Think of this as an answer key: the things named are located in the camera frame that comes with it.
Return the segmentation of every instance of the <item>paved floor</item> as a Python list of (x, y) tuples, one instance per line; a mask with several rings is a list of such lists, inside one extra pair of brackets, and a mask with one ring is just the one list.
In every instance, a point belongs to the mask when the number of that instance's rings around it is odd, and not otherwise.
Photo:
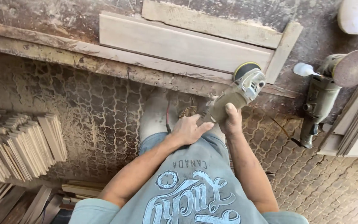
[[(58, 163), (50, 181), (108, 181), (135, 158), (138, 121), (152, 86), (60, 65), (0, 54), (0, 108), (51, 112), (62, 122), (69, 161)], [(180, 106), (191, 103), (176, 94)], [(273, 191), (281, 210), (310, 223), (358, 224), (358, 159), (316, 155), (287, 141), (272, 116), (290, 133), (301, 120), (243, 110), (244, 135), (265, 170), (276, 173)], [(318, 145), (323, 133), (314, 141)]]

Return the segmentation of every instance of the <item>round sanding disc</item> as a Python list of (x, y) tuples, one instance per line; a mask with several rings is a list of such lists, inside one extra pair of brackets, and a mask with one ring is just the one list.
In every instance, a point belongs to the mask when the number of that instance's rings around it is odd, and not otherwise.
[(358, 50), (347, 54), (335, 66), (333, 79), (335, 84), (341, 87), (353, 87), (358, 84)]

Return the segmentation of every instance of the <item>angle grinder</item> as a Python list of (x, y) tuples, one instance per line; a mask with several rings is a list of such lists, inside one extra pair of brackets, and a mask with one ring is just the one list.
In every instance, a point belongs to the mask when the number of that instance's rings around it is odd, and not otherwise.
[(226, 120), (226, 104), (232, 103), (236, 109), (249, 104), (266, 84), (266, 76), (259, 64), (246, 62), (233, 73), (233, 83), (215, 100), (208, 101), (200, 113), (197, 125), (204, 122), (219, 123)]
[(358, 84), (358, 50), (328, 56), (316, 72), (320, 75), (313, 75), (304, 104), (306, 116), (300, 144), (305, 148), (312, 147), (311, 141), (317, 134), (318, 124), (329, 115), (341, 88)]

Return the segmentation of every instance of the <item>gray t-shirt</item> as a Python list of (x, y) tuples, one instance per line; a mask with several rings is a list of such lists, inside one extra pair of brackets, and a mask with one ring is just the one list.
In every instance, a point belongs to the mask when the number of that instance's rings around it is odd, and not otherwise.
[[(161, 141), (148, 138), (142, 148)], [(260, 214), (245, 195), (228, 163), (227, 148), (214, 135), (172, 153), (149, 181), (119, 209), (101, 199), (77, 203), (71, 224), (306, 224), (293, 212)]]

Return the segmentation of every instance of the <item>person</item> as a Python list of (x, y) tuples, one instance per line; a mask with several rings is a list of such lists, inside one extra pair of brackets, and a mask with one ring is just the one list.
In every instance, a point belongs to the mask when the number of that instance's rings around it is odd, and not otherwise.
[[(278, 210), (270, 182), (242, 133), (241, 110), (228, 103), (228, 119), (220, 127), (197, 127), (200, 115), (176, 123), (174, 107), (167, 113), (166, 95), (159, 89), (145, 103), (139, 156), (98, 198), (79, 201), (70, 224), (308, 223), (300, 214)], [(174, 127), (170, 134), (166, 114)]]

